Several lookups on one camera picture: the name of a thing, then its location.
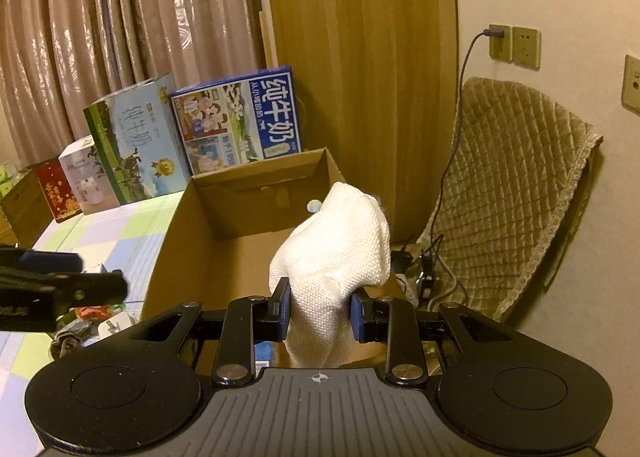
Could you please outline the white knitted cloth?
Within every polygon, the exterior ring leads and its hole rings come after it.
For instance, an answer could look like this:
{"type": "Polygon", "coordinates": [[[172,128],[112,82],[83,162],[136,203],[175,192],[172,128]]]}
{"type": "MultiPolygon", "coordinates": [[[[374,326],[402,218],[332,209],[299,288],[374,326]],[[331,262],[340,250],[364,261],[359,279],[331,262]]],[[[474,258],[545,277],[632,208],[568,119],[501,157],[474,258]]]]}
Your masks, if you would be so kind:
{"type": "Polygon", "coordinates": [[[315,214],[300,223],[269,264],[269,289],[291,288],[286,351],[299,367],[338,367],[355,344],[350,297],[390,277],[390,228],[375,197],[344,182],[332,185],[315,214]]]}

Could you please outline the checkered table cloth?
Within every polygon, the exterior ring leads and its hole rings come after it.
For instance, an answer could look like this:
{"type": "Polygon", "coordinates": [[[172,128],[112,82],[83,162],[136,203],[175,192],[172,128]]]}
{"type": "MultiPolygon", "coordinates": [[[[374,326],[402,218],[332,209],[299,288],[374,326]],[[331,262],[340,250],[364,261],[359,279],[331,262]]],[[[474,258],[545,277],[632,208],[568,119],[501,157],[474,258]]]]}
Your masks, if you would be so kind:
{"type": "MultiPolygon", "coordinates": [[[[181,195],[145,200],[63,223],[51,222],[35,244],[44,251],[76,252],[86,269],[120,269],[129,283],[125,309],[138,319],[152,269],[181,195]]],[[[28,381],[51,362],[45,333],[1,334],[1,454],[35,456],[42,446],[28,421],[28,381]]]]}

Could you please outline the open cardboard box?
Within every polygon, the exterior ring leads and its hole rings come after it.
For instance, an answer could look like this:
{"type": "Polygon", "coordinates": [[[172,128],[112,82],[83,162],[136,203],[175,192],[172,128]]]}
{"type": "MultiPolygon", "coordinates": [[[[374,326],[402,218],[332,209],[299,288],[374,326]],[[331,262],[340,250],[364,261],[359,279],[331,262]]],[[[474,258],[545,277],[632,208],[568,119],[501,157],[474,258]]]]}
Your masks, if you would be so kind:
{"type": "MultiPolygon", "coordinates": [[[[331,153],[317,150],[201,174],[182,194],[154,265],[142,316],[195,301],[223,309],[234,299],[269,295],[269,264],[300,223],[319,211],[344,178],[331,153]]],[[[388,277],[370,294],[398,295],[388,277]]],[[[355,341],[347,363],[381,362],[382,343],[355,341]]],[[[285,344],[277,351],[293,364],[285,344]]]]}

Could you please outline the brown cardboard boxes stack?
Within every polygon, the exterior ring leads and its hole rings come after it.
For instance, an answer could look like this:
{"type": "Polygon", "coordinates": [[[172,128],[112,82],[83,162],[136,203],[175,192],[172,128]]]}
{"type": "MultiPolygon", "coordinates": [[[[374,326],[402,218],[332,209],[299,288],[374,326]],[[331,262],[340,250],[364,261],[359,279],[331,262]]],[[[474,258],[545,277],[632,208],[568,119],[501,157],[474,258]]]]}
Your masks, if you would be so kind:
{"type": "Polygon", "coordinates": [[[52,222],[52,214],[36,173],[24,174],[6,196],[1,198],[1,243],[32,248],[52,222]]]}

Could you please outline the red gift box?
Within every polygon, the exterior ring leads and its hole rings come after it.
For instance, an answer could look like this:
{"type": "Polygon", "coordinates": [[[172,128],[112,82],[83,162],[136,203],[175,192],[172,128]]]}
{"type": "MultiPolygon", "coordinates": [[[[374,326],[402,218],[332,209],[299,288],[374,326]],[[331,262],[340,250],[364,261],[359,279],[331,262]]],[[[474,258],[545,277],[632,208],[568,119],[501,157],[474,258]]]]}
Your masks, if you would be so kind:
{"type": "Polygon", "coordinates": [[[81,209],[58,158],[35,169],[42,194],[53,219],[61,223],[77,216],[81,209]]]}

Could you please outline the white humidifier box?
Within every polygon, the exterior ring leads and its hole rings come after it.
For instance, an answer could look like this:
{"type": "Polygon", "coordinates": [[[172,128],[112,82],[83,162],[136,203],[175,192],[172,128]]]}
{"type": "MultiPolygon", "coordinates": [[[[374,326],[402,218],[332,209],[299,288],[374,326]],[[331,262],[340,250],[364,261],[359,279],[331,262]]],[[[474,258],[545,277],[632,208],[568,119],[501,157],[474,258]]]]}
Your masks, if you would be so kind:
{"type": "Polygon", "coordinates": [[[119,206],[92,136],[68,145],[58,161],[83,214],[96,214],[119,206]]]}

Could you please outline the green milk carton box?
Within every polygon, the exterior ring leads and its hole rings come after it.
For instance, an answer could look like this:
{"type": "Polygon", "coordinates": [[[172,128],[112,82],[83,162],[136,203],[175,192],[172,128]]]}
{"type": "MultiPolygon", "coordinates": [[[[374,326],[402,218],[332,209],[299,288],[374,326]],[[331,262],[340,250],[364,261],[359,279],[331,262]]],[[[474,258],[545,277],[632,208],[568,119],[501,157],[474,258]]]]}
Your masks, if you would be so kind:
{"type": "Polygon", "coordinates": [[[170,73],[103,96],[84,109],[102,168],[122,205],[184,191],[191,172],[170,95],[170,73]]]}

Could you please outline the blue milk carton box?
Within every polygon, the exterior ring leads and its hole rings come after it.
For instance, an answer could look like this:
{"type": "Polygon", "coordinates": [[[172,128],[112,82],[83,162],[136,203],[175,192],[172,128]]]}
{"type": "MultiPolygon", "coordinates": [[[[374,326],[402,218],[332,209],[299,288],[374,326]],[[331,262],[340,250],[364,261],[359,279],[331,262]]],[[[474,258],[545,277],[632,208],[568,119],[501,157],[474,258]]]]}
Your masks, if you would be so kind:
{"type": "Polygon", "coordinates": [[[291,67],[182,88],[171,105],[194,176],[302,151],[291,67]]]}

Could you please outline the quilted beige chair cover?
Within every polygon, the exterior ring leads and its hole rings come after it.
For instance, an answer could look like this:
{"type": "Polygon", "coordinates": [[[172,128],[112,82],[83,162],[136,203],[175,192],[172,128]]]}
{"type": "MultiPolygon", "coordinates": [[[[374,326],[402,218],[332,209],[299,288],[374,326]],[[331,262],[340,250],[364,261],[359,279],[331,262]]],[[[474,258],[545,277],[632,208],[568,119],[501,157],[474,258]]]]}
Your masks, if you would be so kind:
{"type": "Polygon", "coordinates": [[[548,95],[474,77],[440,200],[420,237],[437,252],[434,311],[457,302],[505,321],[558,272],[591,191],[602,136],[548,95]]]}

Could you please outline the pink shiny curtain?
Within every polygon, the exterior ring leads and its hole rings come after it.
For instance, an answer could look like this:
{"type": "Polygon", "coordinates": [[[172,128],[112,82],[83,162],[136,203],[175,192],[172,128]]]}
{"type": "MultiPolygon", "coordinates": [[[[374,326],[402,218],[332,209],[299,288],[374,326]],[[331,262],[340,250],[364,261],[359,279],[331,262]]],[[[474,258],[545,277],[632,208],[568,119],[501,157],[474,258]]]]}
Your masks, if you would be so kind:
{"type": "Polygon", "coordinates": [[[265,64],[259,0],[1,0],[1,157],[35,165],[88,132],[103,95],[265,64]]]}

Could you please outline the brown curtain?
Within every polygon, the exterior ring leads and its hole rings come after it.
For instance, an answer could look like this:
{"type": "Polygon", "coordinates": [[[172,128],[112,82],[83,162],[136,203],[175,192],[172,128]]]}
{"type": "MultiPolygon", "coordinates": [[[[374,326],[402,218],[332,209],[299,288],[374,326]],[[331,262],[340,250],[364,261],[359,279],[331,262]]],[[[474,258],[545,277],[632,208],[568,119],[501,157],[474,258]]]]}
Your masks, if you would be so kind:
{"type": "Polygon", "coordinates": [[[390,234],[422,232],[454,128],[457,0],[269,0],[305,147],[381,199],[390,234]]]}

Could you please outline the wall socket with plug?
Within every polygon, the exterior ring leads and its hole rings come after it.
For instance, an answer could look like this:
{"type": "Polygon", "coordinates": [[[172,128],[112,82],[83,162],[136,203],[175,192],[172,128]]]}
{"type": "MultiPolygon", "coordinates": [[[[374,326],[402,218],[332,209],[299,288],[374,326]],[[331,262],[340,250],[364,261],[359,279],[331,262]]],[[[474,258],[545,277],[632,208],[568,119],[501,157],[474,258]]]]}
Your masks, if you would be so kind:
{"type": "Polygon", "coordinates": [[[490,24],[483,32],[489,39],[489,56],[497,62],[512,62],[512,27],[490,24]]]}

